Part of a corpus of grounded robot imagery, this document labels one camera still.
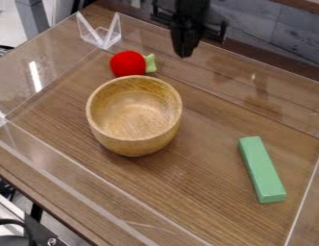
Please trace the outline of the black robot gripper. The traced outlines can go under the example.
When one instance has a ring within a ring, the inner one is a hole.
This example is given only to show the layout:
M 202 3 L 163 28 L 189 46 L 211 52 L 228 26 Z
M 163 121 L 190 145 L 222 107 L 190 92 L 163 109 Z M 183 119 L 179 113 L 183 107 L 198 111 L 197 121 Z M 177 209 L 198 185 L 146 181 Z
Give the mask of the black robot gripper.
M 225 41 L 229 21 L 210 9 L 210 0 L 151 0 L 150 19 L 169 28 L 182 59 L 191 56 L 202 38 Z

